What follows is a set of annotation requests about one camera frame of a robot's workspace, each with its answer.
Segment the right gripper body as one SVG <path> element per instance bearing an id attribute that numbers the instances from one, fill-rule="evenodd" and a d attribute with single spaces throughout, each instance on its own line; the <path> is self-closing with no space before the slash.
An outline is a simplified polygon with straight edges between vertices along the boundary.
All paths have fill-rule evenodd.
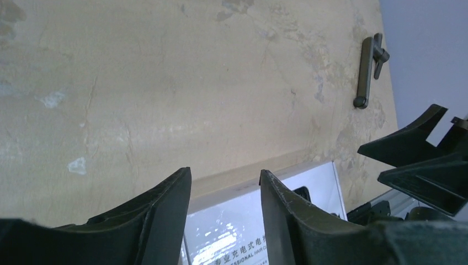
<path id="1" fill-rule="evenodd" d="M 452 127 L 437 146 L 441 161 L 467 161 L 467 118 L 453 117 Z"/>

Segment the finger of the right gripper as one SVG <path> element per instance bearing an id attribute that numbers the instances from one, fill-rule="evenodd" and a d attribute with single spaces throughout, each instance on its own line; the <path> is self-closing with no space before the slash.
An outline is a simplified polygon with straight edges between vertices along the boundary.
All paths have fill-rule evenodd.
<path id="1" fill-rule="evenodd" d="M 359 147 L 358 153 L 393 167 L 441 157 L 444 151 L 427 141 L 448 109 L 432 104 L 406 127 Z"/>
<path id="2" fill-rule="evenodd" d="M 467 156 L 460 153 L 390 169 L 377 180 L 449 216 L 467 204 Z"/>

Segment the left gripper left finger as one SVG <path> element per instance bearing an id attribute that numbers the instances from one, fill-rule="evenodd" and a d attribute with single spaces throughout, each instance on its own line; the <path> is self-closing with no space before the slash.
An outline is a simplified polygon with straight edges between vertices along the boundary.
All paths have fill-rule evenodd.
<path id="1" fill-rule="evenodd" d="M 192 186 L 183 167 L 85 224 L 1 220 L 2 264 L 177 264 Z"/>

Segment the white hair clipper kit box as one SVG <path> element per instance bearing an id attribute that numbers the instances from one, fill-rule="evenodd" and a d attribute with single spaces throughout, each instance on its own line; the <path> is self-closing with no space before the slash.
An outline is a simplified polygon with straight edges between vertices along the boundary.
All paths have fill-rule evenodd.
<path id="1" fill-rule="evenodd" d="M 347 219 L 333 161 L 304 162 L 275 175 L 320 209 Z M 259 179 L 190 203 L 179 264 L 269 264 Z"/>

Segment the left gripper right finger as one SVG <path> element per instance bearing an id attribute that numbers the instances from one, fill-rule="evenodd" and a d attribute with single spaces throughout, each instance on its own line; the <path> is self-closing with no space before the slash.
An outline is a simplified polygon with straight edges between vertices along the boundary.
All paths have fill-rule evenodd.
<path id="1" fill-rule="evenodd" d="M 466 264 L 467 223 L 378 221 L 361 226 L 302 198 L 262 170 L 270 264 Z"/>

